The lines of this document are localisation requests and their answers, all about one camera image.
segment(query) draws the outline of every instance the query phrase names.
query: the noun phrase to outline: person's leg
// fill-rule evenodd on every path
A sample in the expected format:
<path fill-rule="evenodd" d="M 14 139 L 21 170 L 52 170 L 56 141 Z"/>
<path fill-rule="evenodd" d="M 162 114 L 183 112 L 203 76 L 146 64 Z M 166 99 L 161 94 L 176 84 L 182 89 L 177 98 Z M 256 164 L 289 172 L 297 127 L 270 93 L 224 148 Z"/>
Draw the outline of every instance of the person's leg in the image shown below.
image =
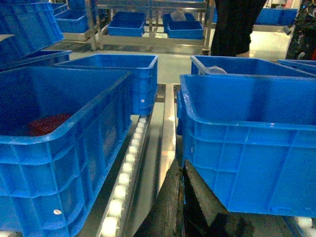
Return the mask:
<path fill-rule="evenodd" d="M 245 12 L 239 16 L 243 17 L 242 29 L 238 33 L 238 45 L 236 48 L 237 57 L 249 57 L 250 43 L 253 31 L 253 25 L 255 24 L 261 9 L 264 7 L 266 0 L 248 0 L 248 4 L 245 8 Z"/>
<path fill-rule="evenodd" d="M 232 25 L 232 0 L 216 0 L 217 24 L 211 46 L 212 56 L 235 57 L 235 29 Z"/>

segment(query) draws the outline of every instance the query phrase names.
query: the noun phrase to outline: person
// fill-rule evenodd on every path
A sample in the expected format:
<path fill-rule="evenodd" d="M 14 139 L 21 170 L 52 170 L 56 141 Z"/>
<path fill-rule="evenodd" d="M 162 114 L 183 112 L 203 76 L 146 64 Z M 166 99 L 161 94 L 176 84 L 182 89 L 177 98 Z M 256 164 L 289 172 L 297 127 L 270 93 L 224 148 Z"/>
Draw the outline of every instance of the person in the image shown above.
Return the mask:
<path fill-rule="evenodd" d="M 249 57 L 250 35 L 266 0 L 215 0 L 212 56 Z"/>

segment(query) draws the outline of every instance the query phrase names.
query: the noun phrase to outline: concrete floor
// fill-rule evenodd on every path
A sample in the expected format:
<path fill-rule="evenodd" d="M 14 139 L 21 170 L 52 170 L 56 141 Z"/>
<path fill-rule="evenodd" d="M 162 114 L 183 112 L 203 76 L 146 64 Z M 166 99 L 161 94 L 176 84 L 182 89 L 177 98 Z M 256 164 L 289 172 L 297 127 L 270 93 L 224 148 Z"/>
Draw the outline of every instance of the concrete floor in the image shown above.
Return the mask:
<path fill-rule="evenodd" d="M 264 33 L 254 32 L 252 34 L 251 43 L 251 57 L 261 58 L 276 61 L 284 59 L 288 47 L 289 37 L 283 33 Z M 70 55 L 71 59 L 81 58 L 94 53 L 111 53 L 111 54 L 154 54 L 158 55 L 158 82 L 159 83 L 179 83 L 179 76 L 181 74 L 191 73 L 191 55 L 199 55 L 200 52 L 186 47 L 179 48 L 149 48 L 145 47 L 129 47 L 129 46 L 108 46 L 106 50 L 92 52 L 89 45 L 73 44 L 62 42 L 51 49 L 70 49 L 73 53 Z M 149 129 L 149 141 L 146 159 L 143 163 L 142 179 L 138 183 L 138 197 L 134 203 L 133 219 L 129 220 L 131 234 L 136 232 L 142 221 L 147 216 L 152 204 L 155 201 L 153 194 L 157 190 L 157 181 L 155 180 L 155 173 L 158 166 L 159 159 L 159 141 L 161 138 L 161 128 L 163 119 L 163 104 L 156 103 L 153 112 L 152 122 Z M 132 120 L 137 121 L 137 116 L 133 116 Z M 278 225 L 272 227 L 267 225 L 268 216 L 263 216 L 261 219 L 255 217 L 255 225 L 258 231 L 256 237 L 266 236 L 267 231 L 270 231 L 271 236 L 289 237 L 289 233 L 283 233 Z M 96 224 L 97 220 L 94 217 L 90 218 L 91 223 Z M 92 237 L 92 226 L 87 224 L 79 236 Z"/>

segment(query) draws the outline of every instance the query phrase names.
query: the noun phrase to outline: plastic crate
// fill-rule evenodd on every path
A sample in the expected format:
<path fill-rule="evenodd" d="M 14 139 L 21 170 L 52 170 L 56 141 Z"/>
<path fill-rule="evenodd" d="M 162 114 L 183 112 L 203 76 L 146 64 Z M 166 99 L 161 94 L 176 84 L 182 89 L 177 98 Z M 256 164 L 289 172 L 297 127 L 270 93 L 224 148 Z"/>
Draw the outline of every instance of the plastic crate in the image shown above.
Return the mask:
<path fill-rule="evenodd" d="M 2 4 L 0 34 L 13 34 L 19 56 L 40 51 L 64 39 L 51 3 Z"/>
<path fill-rule="evenodd" d="M 316 61 L 310 60 L 278 60 L 279 63 L 316 76 Z"/>
<path fill-rule="evenodd" d="M 279 25 L 283 9 L 263 8 L 257 18 L 258 25 Z"/>
<path fill-rule="evenodd" d="M 297 11 L 298 9 L 284 9 L 279 24 L 282 26 L 291 24 L 296 18 Z"/>
<path fill-rule="evenodd" d="M 119 11 L 117 12 L 113 20 L 121 20 L 121 21 L 145 21 L 146 13 L 143 12 L 125 12 Z"/>
<path fill-rule="evenodd" d="M 158 56 L 95 54 L 56 64 L 58 67 L 132 71 L 132 113 L 148 115 L 156 100 Z"/>
<path fill-rule="evenodd" d="M 48 0 L 0 0 L 0 4 L 29 4 L 39 2 L 48 2 Z"/>
<path fill-rule="evenodd" d="M 184 14 L 187 21 L 195 21 L 196 19 L 191 13 L 185 13 Z M 168 23 L 172 21 L 171 14 L 164 14 L 162 16 L 162 23 L 163 23 L 163 32 L 167 33 L 168 32 Z"/>
<path fill-rule="evenodd" d="M 108 25 L 111 36 L 141 37 L 144 33 L 145 21 L 113 20 Z"/>
<path fill-rule="evenodd" d="M 20 44 L 14 35 L 0 35 L 0 68 L 23 56 Z"/>
<path fill-rule="evenodd" d="M 51 6 L 53 8 L 54 15 L 57 15 L 68 10 L 67 4 L 63 3 L 52 3 Z"/>
<path fill-rule="evenodd" d="M 85 10 L 67 10 L 56 15 L 60 30 L 64 33 L 84 33 L 89 29 Z"/>
<path fill-rule="evenodd" d="M 70 9 L 73 10 L 85 10 L 85 0 L 68 0 Z M 96 0 L 91 0 L 91 8 L 96 7 Z"/>
<path fill-rule="evenodd" d="M 211 74 L 208 67 L 218 66 L 228 74 L 266 75 L 280 77 L 314 77 L 287 66 L 255 58 L 191 56 L 191 74 Z"/>
<path fill-rule="evenodd" d="M 184 159 L 231 212 L 316 216 L 316 82 L 181 76 Z"/>
<path fill-rule="evenodd" d="M 168 36 L 173 39 L 203 39 L 203 26 L 200 21 L 172 21 L 168 23 Z"/>
<path fill-rule="evenodd" d="M 71 54 L 69 50 L 42 50 L 27 58 L 0 65 L 0 71 L 25 66 L 53 66 L 56 63 L 69 61 L 69 54 Z"/>
<path fill-rule="evenodd" d="M 131 125 L 126 71 L 24 67 L 0 73 L 0 230 L 74 237 Z M 53 132 L 27 124 L 72 116 Z"/>

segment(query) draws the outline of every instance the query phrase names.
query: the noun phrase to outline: metal rack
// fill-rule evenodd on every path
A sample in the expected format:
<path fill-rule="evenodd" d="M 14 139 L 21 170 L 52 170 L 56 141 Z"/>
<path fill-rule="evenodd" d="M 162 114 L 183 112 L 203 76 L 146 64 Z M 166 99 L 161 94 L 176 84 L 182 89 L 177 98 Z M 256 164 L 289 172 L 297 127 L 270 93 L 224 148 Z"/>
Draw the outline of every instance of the metal rack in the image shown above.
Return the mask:
<path fill-rule="evenodd" d="M 91 11 L 91 0 L 85 1 L 85 10 L 88 17 L 89 29 L 84 33 L 63 33 L 64 41 L 77 43 L 90 43 L 91 48 L 95 51 L 97 47 L 96 32 L 100 29 L 99 14 L 96 14 L 96 24 L 93 22 L 93 12 Z"/>
<path fill-rule="evenodd" d="M 99 31 L 100 49 L 103 45 L 131 45 L 131 46 L 192 46 L 209 51 L 210 33 L 212 28 L 212 19 L 214 13 L 214 2 L 207 0 L 202 2 L 197 1 L 172 1 L 172 0 L 98 0 L 100 9 L 119 9 L 125 11 L 145 11 L 147 12 L 149 22 L 148 37 L 120 37 L 110 36 L 107 34 L 106 27 Z M 204 39 L 162 39 L 157 37 L 159 23 L 159 15 L 164 10 L 181 9 L 184 12 L 198 12 L 199 20 L 204 25 Z"/>

